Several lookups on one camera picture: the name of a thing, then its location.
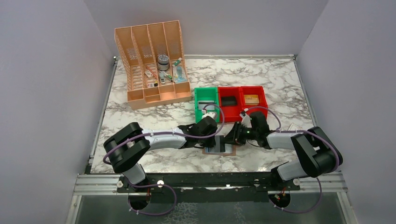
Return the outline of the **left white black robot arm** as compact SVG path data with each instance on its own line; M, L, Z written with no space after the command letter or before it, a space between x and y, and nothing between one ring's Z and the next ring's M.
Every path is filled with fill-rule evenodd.
M123 174L131 184L139 185L145 181L146 173L138 161L146 152L192 148L197 144L213 147L217 129L217 122L212 117L162 131L143 129L137 122L132 122L105 141L103 162L111 165L115 173Z

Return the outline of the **red plastic double bin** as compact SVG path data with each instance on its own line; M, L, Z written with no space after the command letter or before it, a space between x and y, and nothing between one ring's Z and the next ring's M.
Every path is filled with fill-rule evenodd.
M236 122L236 121L241 121L240 117L240 112L246 108L249 109L250 112L256 112L256 111L261 111L264 113L264 115L267 115L268 112L265 109L260 109L260 108L255 108L252 109L254 106L262 106L262 107L268 107L265 94L264 94L264 88L262 86L236 86L236 87L218 87L218 94L219 94L219 103L220 107L224 113L221 118L225 118L225 122ZM259 105L246 105L244 102L244 95L258 95L260 98L260 103ZM227 106L227 107L222 107L221 106L221 97L225 96L235 96L238 101L237 106Z

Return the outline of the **green plastic bin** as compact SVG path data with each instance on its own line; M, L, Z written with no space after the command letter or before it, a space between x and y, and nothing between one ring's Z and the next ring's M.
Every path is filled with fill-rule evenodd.
M205 108L207 112L216 112L216 122L220 122L220 111L212 104L219 106L219 94L217 87L196 87L194 89L195 103L195 122L198 123L203 116L202 110Z

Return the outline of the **orange plastic file organizer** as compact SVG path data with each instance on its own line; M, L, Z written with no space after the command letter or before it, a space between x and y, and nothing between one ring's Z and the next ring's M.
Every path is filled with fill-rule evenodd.
M130 27L115 28L114 39L127 74L127 103L133 110L180 103L192 98L190 81L185 65L181 25L178 20ZM166 54L169 69L157 68L157 57ZM163 73L171 75L172 64L182 58L181 66L187 82L174 83ZM157 79L148 78L145 70L151 69Z

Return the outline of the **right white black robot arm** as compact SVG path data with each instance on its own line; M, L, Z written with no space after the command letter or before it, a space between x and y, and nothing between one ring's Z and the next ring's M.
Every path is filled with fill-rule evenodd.
M339 150L318 126L308 130L270 130L266 116L261 111L245 114L243 119L249 121L250 125L235 122L224 137L226 144L241 146L248 140L255 140L259 147L265 149L280 148L296 152L296 160L271 170L271 174L280 181L318 177L335 171L343 163Z

